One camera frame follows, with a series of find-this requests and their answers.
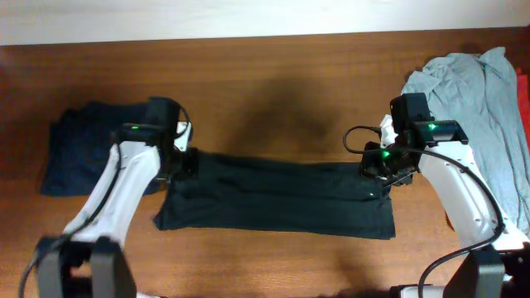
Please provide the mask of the black t-shirt with white logo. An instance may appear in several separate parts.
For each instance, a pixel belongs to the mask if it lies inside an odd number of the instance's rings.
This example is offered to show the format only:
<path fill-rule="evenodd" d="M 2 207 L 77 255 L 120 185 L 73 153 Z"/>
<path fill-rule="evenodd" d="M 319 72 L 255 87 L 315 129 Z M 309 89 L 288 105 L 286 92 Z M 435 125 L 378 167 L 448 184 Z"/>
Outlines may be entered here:
<path fill-rule="evenodd" d="M 198 151 L 198 171 L 173 180 L 160 230 L 239 228 L 389 240 L 390 190 L 355 162 L 297 164 Z"/>

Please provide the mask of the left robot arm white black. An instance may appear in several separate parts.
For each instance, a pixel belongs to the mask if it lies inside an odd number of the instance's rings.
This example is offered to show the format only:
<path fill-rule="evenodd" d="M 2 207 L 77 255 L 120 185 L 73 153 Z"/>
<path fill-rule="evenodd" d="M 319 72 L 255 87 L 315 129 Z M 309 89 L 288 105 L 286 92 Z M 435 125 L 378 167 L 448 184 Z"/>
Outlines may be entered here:
<path fill-rule="evenodd" d="M 60 236 L 37 244 L 18 295 L 34 272 L 40 297 L 143 298 L 124 254 L 129 226 L 152 181 L 189 174 L 192 132 L 187 111 L 163 97 L 149 100 L 140 123 L 123 124 L 82 209 Z"/>

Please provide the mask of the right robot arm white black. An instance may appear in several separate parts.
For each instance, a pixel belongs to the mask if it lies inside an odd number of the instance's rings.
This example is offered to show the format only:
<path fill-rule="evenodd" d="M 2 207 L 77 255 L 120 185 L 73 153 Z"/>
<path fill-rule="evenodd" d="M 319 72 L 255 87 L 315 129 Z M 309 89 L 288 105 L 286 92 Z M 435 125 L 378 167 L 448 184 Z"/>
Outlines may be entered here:
<path fill-rule="evenodd" d="M 393 297 L 527 297 L 529 239 L 510 221 L 476 165 L 455 120 L 435 120 L 424 94 L 402 94 L 374 130 L 360 174 L 386 186 L 422 174 L 435 190 L 461 248 L 429 265 Z"/>

